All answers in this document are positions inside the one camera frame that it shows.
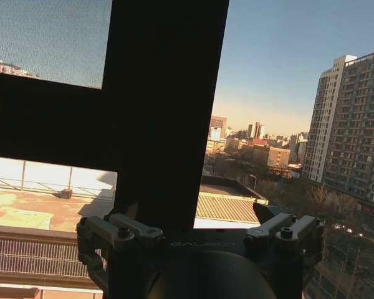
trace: low building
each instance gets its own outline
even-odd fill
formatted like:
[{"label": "low building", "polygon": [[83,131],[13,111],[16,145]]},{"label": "low building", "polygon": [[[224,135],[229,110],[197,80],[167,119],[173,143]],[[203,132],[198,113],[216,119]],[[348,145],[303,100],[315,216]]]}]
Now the low building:
[{"label": "low building", "polygon": [[302,172],[302,165],[301,164],[288,164],[288,177],[290,178],[300,178],[300,174]]},{"label": "low building", "polygon": [[259,139],[259,138],[254,138],[254,139],[251,139],[247,142],[247,145],[248,146],[254,146],[254,145],[267,145],[267,141],[266,140],[262,140],[262,139]]},{"label": "low building", "polygon": [[2,60],[0,60],[0,73],[20,76],[20,77],[35,78],[35,79],[40,79],[41,78],[40,76],[31,74],[31,73],[27,72],[26,70],[21,69],[20,67],[18,67],[16,65],[6,64]]},{"label": "low building", "polygon": [[208,140],[206,142],[206,152],[207,153],[217,153],[224,151],[226,148],[226,139],[220,138],[219,140]]},{"label": "low building", "polygon": [[233,179],[202,176],[194,228],[260,226],[252,205],[268,200]]},{"label": "low building", "polygon": [[289,160],[289,149],[275,148],[273,146],[254,145],[245,147],[246,151],[251,151],[252,162],[271,169],[286,168]]},{"label": "low building", "polygon": [[244,145],[247,144],[245,139],[238,138],[227,138],[225,152],[233,153],[235,151],[241,150]]}]

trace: black device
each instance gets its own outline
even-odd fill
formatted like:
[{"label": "black device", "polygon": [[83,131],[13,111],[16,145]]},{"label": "black device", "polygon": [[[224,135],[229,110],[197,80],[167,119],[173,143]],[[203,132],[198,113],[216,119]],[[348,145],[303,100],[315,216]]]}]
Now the black device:
[{"label": "black device", "polygon": [[123,214],[83,218],[79,260],[109,299],[302,298],[322,259],[324,225],[258,203],[253,208],[267,220],[248,230],[164,234]]}]

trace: rooftop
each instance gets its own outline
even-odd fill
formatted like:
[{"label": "rooftop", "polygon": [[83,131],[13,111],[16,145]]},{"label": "rooftop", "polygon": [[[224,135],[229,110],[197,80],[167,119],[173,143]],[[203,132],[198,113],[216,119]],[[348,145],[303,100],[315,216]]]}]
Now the rooftop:
[{"label": "rooftop", "polygon": [[[196,217],[216,221],[259,223],[254,201],[267,200],[253,190],[226,178],[203,176]],[[81,217],[108,214],[109,199],[58,198],[39,192],[0,189],[0,225],[74,232]]]},{"label": "rooftop", "polygon": [[366,55],[366,56],[361,56],[361,57],[359,57],[359,58],[357,58],[357,59],[354,59],[354,60],[351,60],[351,61],[345,62],[345,66],[346,66],[346,67],[349,67],[349,66],[351,66],[351,65],[355,65],[355,64],[357,64],[357,63],[359,63],[359,62],[362,62],[362,61],[365,61],[365,60],[371,60],[371,59],[374,59],[374,52],[373,52],[373,53],[370,53],[370,54],[368,54],[368,55]]}]

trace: apartment building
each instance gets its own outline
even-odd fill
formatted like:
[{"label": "apartment building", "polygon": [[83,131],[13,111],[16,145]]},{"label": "apartment building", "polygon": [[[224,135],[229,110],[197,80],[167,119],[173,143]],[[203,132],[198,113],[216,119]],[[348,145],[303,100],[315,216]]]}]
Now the apartment building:
[{"label": "apartment building", "polygon": [[226,123],[227,123],[227,118],[225,117],[220,117],[220,116],[211,116],[211,124],[210,128],[220,128],[220,138],[225,138],[226,137]]},{"label": "apartment building", "polygon": [[323,181],[374,202],[374,53],[345,63]]},{"label": "apartment building", "polygon": [[305,149],[303,178],[322,181],[343,68],[346,62],[356,58],[352,55],[341,56],[334,60],[331,69],[324,71],[320,76]]}]

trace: bare tree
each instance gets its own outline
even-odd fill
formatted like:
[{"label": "bare tree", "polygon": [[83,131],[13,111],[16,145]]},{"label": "bare tree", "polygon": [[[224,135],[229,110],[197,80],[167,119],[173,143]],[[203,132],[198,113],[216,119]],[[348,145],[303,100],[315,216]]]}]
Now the bare tree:
[{"label": "bare tree", "polygon": [[352,217],[356,207],[356,203],[357,199],[348,194],[342,193],[338,195],[338,205],[340,208],[339,211],[345,216]]},{"label": "bare tree", "polygon": [[308,197],[310,201],[314,203],[315,214],[319,215],[324,207],[324,203],[327,200],[328,190],[325,188],[324,184],[312,186],[308,192]]}]

